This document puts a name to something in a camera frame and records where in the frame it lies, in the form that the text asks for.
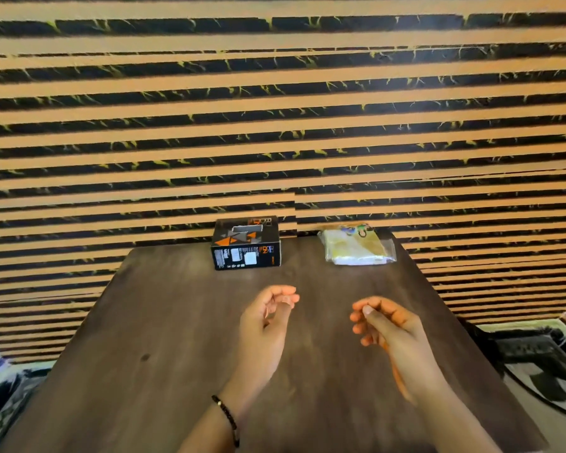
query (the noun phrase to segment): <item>brown wooden table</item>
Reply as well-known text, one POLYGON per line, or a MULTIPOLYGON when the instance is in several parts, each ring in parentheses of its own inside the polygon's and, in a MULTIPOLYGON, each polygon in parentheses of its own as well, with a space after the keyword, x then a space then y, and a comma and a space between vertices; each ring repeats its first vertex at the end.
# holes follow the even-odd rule
POLYGON ((419 314, 460 398, 505 452, 546 443, 405 250, 386 266, 324 261, 283 241, 277 268, 216 272, 207 244, 132 251, 1 453, 174 453, 234 365, 238 319, 268 284, 297 286, 279 369, 242 432, 248 452, 431 452, 385 354, 348 319, 373 294, 419 314))

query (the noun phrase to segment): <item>cardboard box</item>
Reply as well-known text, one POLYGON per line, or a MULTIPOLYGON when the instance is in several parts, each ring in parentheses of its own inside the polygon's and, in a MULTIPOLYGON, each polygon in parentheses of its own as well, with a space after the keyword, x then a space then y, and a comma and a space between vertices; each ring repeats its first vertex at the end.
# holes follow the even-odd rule
POLYGON ((277 216, 217 220, 211 250, 216 270, 281 265, 277 216))

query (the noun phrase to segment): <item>orange triangle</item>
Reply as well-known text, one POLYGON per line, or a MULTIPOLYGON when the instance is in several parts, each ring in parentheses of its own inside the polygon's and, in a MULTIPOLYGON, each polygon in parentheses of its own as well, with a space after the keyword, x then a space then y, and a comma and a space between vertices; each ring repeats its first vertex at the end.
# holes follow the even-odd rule
POLYGON ((218 246, 228 246, 230 244, 230 237, 225 237, 222 240, 215 242, 218 246))

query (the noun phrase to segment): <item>box top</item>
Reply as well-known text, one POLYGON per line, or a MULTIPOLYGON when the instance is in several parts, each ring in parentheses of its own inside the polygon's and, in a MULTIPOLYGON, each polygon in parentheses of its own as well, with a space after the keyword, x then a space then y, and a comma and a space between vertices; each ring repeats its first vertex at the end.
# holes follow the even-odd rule
POLYGON ((277 216, 219 219, 216 221, 214 235, 212 236, 212 246, 234 246, 278 241, 279 223, 277 216))

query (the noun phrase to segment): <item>clear plastic packaging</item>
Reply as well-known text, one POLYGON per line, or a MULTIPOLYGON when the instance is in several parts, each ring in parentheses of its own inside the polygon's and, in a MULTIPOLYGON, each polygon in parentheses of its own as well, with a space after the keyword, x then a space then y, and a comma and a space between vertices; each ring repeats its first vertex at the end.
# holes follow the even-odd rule
POLYGON ((380 240, 367 224, 339 226, 319 232, 325 259, 336 265, 382 265, 396 262, 392 240, 380 240))

